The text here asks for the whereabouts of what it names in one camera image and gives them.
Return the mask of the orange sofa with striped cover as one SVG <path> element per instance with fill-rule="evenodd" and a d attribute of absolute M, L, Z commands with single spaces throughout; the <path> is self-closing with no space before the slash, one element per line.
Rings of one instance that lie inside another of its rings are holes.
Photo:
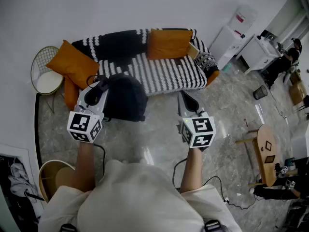
<path fill-rule="evenodd" d="M 209 49 L 197 37 L 195 29 L 190 43 L 200 52 Z M 127 30 L 94 36 L 71 43 L 77 50 L 99 64 L 93 77 L 124 73 L 136 78 L 152 96 L 178 90 L 207 87 L 218 75 L 219 69 L 203 71 L 187 54 L 181 58 L 149 60 L 147 58 L 150 29 Z"/>

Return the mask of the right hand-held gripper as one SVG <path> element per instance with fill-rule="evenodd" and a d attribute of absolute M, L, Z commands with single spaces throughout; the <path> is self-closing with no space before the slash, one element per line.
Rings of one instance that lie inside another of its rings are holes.
<path fill-rule="evenodd" d="M 187 116 L 187 111 L 197 112 L 199 103 L 184 90 L 178 93 L 178 114 Z M 206 111 L 201 111 L 191 117 L 182 117 L 178 125 L 179 134 L 183 143 L 190 148 L 209 147 L 216 135 L 214 117 Z"/>

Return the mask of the white cabinet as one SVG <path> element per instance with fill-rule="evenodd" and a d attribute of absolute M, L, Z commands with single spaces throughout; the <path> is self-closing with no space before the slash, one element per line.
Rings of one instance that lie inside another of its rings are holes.
<path fill-rule="evenodd" d="M 299 128 L 291 139 L 293 156 L 296 159 L 309 157 L 309 128 Z"/>

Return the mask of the cardboard box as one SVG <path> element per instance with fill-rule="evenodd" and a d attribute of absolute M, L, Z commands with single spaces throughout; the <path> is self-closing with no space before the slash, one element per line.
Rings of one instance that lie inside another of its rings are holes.
<path fill-rule="evenodd" d="M 307 91 L 302 81 L 299 81 L 289 87 L 289 94 L 293 105 L 298 105 L 303 102 L 303 99 L 307 95 Z"/>
<path fill-rule="evenodd" d="M 290 76 L 290 82 L 292 85 L 297 84 L 298 82 L 301 81 L 301 76 L 300 76 L 300 72 L 295 71 L 291 74 Z"/>

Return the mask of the white water dispenser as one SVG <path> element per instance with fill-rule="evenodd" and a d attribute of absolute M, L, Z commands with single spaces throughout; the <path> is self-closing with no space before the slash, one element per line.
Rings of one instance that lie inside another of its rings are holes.
<path fill-rule="evenodd" d="M 245 39 L 241 35 L 233 31 L 229 26 L 224 26 L 209 50 L 217 61 L 219 70 L 223 69 L 230 59 L 237 54 L 241 46 L 245 43 Z"/>

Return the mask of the person's cream shirt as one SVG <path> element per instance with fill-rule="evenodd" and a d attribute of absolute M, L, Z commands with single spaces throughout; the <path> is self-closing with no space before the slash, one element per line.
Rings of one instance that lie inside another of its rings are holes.
<path fill-rule="evenodd" d="M 99 184 L 88 192 L 61 186 L 42 214 L 39 232 L 204 232 L 217 220 L 228 232 L 241 232 L 212 185 L 179 193 L 160 169 L 111 160 Z"/>

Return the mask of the pale yellow box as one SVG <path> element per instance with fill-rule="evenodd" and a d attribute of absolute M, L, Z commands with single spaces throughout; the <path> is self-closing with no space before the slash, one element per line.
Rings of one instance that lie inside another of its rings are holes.
<path fill-rule="evenodd" d="M 196 59 L 199 53 L 200 50 L 197 47 L 195 47 L 194 44 L 189 43 L 187 55 L 192 59 Z"/>

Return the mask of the white plastic chair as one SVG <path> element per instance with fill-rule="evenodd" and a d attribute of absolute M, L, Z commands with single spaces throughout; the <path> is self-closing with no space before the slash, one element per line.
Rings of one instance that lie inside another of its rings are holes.
<path fill-rule="evenodd" d="M 293 64 L 291 64 L 291 67 L 286 71 L 285 76 L 283 77 L 283 83 L 286 85 L 288 83 L 288 80 L 292 73 L 294 73 L 299 65 L 299 61 L 295 61 Z"/>

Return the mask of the orange cushion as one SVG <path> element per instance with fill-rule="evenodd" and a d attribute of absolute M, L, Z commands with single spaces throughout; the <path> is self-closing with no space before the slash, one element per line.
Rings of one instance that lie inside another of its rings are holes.
<path fill-rule="evenodd" d="M 190 30 L 151 29 L 148 41 L 149 60 L 181 58 L 187 54 L 193 32 Z"/>
<path fill-rule="evenodd" d="M 99 64 L 64 40 L 46 67 L 70 79 L 79 88 L 85 89 L 88 77 L 97 73 Z"/>

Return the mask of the black harness buckle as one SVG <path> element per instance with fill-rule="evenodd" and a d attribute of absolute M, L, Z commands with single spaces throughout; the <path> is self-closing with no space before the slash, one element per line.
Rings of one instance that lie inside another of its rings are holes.
<path fill-rule="evenodd" d="M 61 226 L 59 232 L 77 232 L 77 229 L 72 224 L 67 223 Z"/>
<path fill-rule="evenodd" d="M 204 225 L 205 232 L 224 232 L 218 220 L 210 220 Z"/>

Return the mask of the white desk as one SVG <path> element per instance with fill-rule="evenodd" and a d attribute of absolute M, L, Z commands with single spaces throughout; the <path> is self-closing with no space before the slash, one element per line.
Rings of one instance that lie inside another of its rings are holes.
<path fill-rule="evenodd" d="M 244 72 L 245 75 L 251 71 L 259 71 L 266 68 L 272 61 L 280 58 L 281 54 L 269 41 L 264 37 L 260 40 L 256 35 L 244 46 L 236 56 L 236 59 L 243 58 L 248 66 Z"/>

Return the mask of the person's right forearm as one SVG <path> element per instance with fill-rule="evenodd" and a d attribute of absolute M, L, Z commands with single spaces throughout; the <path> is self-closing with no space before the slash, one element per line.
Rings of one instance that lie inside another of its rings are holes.
<path fill-rule="evenodd" d="M 202 151 L 199 148 L 190 148 L 180 186 L 180 193 L 202 187 L 202 164 Z"/>

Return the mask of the round wooden basket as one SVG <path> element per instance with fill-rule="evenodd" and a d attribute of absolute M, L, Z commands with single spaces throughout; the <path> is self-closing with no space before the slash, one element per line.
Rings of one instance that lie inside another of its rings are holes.
<path fill-rule="evenodd" d="M 48 203 L 60 186 L 69 186 L 74 174 L 74 167 L 61 160 L 49 160 L 39 171 L 39 189 Z"/>

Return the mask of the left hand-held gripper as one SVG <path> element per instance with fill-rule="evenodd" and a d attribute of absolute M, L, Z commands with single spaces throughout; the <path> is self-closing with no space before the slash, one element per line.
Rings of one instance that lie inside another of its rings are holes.
<path fill-rule="evenodd" d="M 108 85 L 102 86 L 99 85 L 99 82 L 95 82 L 81 91 L 78 100 L 87 105 L 94 105 L 94 107 L 76 105 L 74 110 L 70 112 L 67 131 L 74 140 L 85 143 L 95 141 L 103 129 L 103 109 L 108 89 Z"/>

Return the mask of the black mesh wastebasket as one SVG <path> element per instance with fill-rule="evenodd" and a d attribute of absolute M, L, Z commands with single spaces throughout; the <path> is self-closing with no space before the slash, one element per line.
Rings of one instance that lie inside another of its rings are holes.
<path fill-rule="evenodd" d="M 267 88 L 264 85 L 261 85 L 258 89 L 253 92 L 253 97 L 256 100 L 259 100 L 268 95 Z"/>

